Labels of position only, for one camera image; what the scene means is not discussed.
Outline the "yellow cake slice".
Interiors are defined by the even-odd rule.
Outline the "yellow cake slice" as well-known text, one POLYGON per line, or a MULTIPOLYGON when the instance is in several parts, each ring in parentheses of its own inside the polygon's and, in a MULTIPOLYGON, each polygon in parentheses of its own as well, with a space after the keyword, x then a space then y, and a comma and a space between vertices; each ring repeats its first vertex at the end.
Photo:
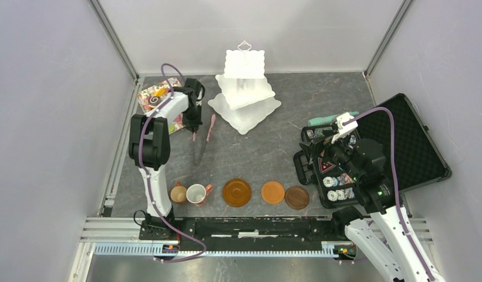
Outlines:
POLYGON ((168 92, 167 88, 160 88, 160 89, 158 89, 157 91, 154 92, 154 96, 155 97, 166 96, 167 92, 168 92))

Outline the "pink-tipped metal tongs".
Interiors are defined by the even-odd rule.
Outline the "pink-tipped metal tongs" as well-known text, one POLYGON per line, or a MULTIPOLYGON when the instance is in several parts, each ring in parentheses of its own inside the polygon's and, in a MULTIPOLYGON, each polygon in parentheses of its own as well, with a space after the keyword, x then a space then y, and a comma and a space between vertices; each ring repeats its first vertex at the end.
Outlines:
POLYGON ((193 134, 193 146, 192 146, 192 153, 193 153, 193 164, 195 167, 199 167, 203 156, 205 154, 205 150, 209 141, 211 139, 211 135, 213 133, 214 125, 217 120, 217 115, 213 114, 210 120, 210 126, 208 128, 207 134, 204 140, 199 141, 197 133, 193 134))

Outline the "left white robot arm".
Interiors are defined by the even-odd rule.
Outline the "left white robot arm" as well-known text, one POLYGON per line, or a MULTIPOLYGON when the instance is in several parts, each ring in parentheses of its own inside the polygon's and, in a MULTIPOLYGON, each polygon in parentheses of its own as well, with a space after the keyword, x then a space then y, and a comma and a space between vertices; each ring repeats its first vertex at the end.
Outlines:
POLYGON ((172 210, 168 197, 166 163, 171 154, 168 127, 179 115, 185 129, 197 133, 202 125, 202 99, 205 87, 188 78, 183 87, 173 87, 153 110, 135 114, 130 121, 129 157, 143 177, 147 197, 147 213, 151 217, 167 217, 172 210))

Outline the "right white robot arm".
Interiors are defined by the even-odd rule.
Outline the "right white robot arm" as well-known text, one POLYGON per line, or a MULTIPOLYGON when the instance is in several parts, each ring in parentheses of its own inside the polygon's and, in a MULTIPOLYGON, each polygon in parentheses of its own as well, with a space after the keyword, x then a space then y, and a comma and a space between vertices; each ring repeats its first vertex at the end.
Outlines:
POLYGON ((384 240, 378 238, 354 206, 333 212, 331 233, 349 239, 373 264, 384 281, 444 281, 445 278, 423 249, 407 211, 400 201, 397 177, 384 173, 383 146, 372 139, 360 139, 353 149, 343 141, 326 139, 300 142, 309 159, 323 153, 353 178, 358 203, 378 226, 384 240))

